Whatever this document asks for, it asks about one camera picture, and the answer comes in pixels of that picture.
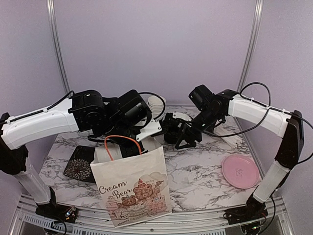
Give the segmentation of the white paper takeout bag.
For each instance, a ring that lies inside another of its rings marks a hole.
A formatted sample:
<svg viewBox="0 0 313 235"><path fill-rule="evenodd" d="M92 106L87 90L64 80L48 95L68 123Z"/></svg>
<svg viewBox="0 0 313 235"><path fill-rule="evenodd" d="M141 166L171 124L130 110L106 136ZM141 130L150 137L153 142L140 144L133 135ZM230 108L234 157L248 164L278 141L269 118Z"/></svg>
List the white paper takeout bag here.
<svg viewBox="0 0 313 235"><path fill-rule="evenodd" d="M172 213L163 146L142 141L140 154L123 158L119 145L97 147L91 170L103 204L116 228Z"/></svg>

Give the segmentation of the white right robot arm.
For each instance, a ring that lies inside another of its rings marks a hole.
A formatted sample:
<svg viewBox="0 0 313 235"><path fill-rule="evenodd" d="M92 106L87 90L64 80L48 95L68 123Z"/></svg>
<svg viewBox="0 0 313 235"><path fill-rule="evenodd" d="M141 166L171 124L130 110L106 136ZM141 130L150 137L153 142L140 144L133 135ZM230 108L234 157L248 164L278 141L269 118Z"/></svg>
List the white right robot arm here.
<svg viewBox="0 0 313 235"><path fill-rule="evenodd" d="M242 215L253 219L261 212L261 203L270 196L287 179L291 170L298 165L304 146L304 119L301 112L293 112L274 108L271 101L264 104L248 98L242 92L226 89L220 93L212 93L205 85L197 86L190 94L190 100L199 110L199 114L191 120L183 120L182 134L184 141L201 142L202 135L214 136L213 129L218 120L231 116L248 121L252 127L240 134L263 127L282 141L273 164L250 197L249 203L243 207Z"/></svg>

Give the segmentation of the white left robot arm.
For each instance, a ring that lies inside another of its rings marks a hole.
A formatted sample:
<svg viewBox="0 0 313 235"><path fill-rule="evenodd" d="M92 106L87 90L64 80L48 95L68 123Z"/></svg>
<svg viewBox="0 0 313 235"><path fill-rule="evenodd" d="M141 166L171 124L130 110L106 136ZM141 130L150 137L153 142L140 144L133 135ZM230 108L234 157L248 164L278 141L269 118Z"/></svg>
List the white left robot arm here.
<svg viewBox="0 0 313 235"><path fill-rule="evenodd" d="M13 175L50 217L62 207L54 192L33 170L26 144L67 132L92 131L92 137L129 137L136 142L152 119L151 110L136 90L105 98L98 91L69 92L56 103L20 116L0 118L0 169Z"/></svg>

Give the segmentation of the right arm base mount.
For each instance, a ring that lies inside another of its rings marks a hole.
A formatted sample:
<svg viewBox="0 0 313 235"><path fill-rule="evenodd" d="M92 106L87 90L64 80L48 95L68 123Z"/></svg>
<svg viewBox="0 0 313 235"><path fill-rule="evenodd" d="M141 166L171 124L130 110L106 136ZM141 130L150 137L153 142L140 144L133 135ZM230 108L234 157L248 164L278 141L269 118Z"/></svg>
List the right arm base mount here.
<svg viewBox="0 0 313 235"><path fill-rule="evenodd" d="M229 225L266 218L267 216L268 211L265 203L260 203L253 195L248 198L245 206L227 209L223 214Z"/></svg>

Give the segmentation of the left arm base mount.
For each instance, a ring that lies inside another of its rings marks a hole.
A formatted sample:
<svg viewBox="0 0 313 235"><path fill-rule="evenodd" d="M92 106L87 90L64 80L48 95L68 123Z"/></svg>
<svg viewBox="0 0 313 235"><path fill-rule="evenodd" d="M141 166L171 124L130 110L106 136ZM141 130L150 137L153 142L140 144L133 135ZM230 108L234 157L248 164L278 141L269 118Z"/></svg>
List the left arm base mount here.
<svg viewBox="0 0 313 235"><path fill-rule="evenodd" d="M61 205L56 202L55 192L50 189L50 200L47 204L37 205L35 213L61 222L75 223L78 209L75 206Z"/></svg>

